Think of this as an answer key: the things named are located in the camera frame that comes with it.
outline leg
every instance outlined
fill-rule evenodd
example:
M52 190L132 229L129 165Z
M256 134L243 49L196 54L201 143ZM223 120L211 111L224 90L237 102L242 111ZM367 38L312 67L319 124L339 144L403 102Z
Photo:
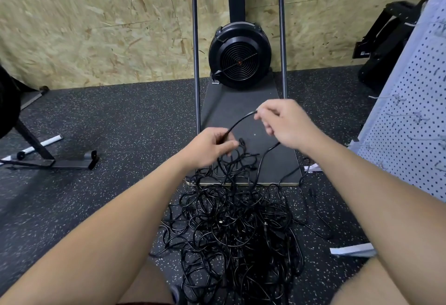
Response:
M151 258L147 259L132 285L120 299L119 304L134 302L174 303L163 273Z
M331 305L409 305L378 258L369 259L334 295Z

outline black cable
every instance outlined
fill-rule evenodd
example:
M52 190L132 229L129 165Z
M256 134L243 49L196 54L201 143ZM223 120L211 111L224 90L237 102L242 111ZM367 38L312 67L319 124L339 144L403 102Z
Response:
M224 138L239 122L255 113L238 120ZM311 189L316 215L330 233L322 235L308 225L309 206L302 191L308 171L302 173L300 162L277 183L258 184L265 156L280 143L266 150L260 160L259 154L247 151L243 139L239 143L237 156L219 158L216 166L197 170L186 178L186 191L178 191L178 202L169 205L168 217L160 225L164 248L151 256L164 257L179 251L181 286L191 303L215 304L221 292L226 293L222 297L224 302L231 296L232 303L236 298L247 304L288 303L293 280L302 273L305 264L294 224L308 227L324 239L331 238L332 230L319 215ZM299 190L304 201L303 219L293 216L281 186L284 179L298 170L302 175ZM253 171L256 174L251 181ZM215 183L203 186L200 184L203 178L212 178ZM246 179L248 185L238 185L238 179Z

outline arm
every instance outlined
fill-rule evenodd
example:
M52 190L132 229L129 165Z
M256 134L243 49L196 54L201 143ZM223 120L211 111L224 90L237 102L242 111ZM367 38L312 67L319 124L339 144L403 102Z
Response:
M208 128L183 150L107 203L37 261L0 304L116 304L147 259L162 215L188 172L238 142Z
M320 165L411 304L446 299L445 203L326 136L294 100L268 100L254 118L268 134Z

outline metal pole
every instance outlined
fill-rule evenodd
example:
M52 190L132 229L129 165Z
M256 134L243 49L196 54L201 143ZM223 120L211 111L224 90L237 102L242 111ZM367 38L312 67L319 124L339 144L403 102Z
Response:
M192 26L193 26L193 75L195 78L195 117L197 134L201 131L200 118L200 71L198 69L198 17L197 0L192 0Z
M283 98L288 97L286 84L286 44L285 44L285 5L284 0L279 0L279 24L280 24L280 56L282 67Z

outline forearm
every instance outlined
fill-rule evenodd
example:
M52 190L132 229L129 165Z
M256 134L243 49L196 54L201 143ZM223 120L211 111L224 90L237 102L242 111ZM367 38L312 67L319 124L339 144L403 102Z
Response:
M187 174L179 156L70 232L8 290L0 304L116 304L147 259L167 204Z
M346 201L409 302L446 299L446 205L325 135L308 155Z

